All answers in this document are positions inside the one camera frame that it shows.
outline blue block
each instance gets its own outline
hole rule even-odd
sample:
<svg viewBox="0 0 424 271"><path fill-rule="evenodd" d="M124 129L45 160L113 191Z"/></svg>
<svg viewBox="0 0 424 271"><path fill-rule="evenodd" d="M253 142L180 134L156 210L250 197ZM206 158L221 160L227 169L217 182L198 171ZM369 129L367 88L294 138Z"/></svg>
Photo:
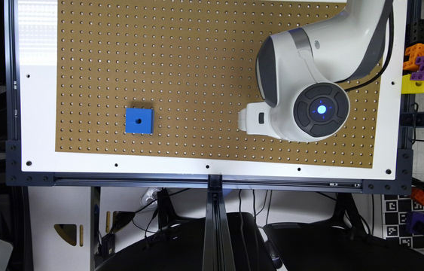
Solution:
<svg viewBox="0 0 424 271"><path fill-rule="evenodd" d="M127 108L125 132L152 134L153 122L153 109Z"/></svg>

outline brown pegboard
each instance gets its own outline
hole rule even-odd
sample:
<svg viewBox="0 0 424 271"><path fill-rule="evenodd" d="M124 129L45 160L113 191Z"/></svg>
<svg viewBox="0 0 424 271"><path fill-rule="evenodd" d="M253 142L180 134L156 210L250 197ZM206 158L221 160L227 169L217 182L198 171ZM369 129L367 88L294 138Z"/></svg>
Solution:
<svg viewBox="0 0 424 271"><path fill-rule="evenodd" d="M270 34L332 17L343 7L60 2L56 151L371 168L379 82L349 93L348 121L320 142L246 135L237 125L247 103L262 101L255 79L261 42ZM154 109L153 135L124 133L130 107Z"/></svg>

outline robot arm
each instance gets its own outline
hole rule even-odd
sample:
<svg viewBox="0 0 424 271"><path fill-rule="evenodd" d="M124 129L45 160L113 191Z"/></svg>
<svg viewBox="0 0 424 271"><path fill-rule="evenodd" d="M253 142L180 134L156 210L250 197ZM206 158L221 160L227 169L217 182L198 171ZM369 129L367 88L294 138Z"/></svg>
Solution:
<svg viewBox="0 0 424 271"><path fill-rule="evenodd" d="M349 0L337 16L268 37L258 53L264 102L239 113L251 135L310 142L336 133L349 98L334 82L363 78L383 55L392 0Z"/></svg>

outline black circular cap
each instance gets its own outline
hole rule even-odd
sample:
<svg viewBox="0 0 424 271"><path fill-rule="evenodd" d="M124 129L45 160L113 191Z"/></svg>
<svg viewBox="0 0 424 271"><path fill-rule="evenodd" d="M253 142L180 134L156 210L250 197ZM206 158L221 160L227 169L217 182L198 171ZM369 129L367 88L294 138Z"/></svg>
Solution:
<svg viewBox="0 0 424 271"><path fill-rule="evenodd" d="M346 121L349 103L345 91L331 83L309 86L294 104L297 125L312 137L329 136Z"/></svg>

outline orange object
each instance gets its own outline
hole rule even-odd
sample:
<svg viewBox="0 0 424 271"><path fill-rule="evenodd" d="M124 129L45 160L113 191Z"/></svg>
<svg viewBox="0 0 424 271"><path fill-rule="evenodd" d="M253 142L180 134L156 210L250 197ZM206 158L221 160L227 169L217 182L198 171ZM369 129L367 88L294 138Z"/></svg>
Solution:
<svg viewBox="0 0 424 271"><path fill-rule="evenodd" d="M404 52L405 56L409 56L409 60L404 62L402 69L406 71L416 72L419 70L419 65L416 65L416 58L424 56L424 44L415 44L410 46Z"/></svg>
<svg viewBox="0 0 424 271"><path fill-rule="evenodd" d="M424 206L424 191L420 190L419 188L413 187L410 198Z"/></svg>

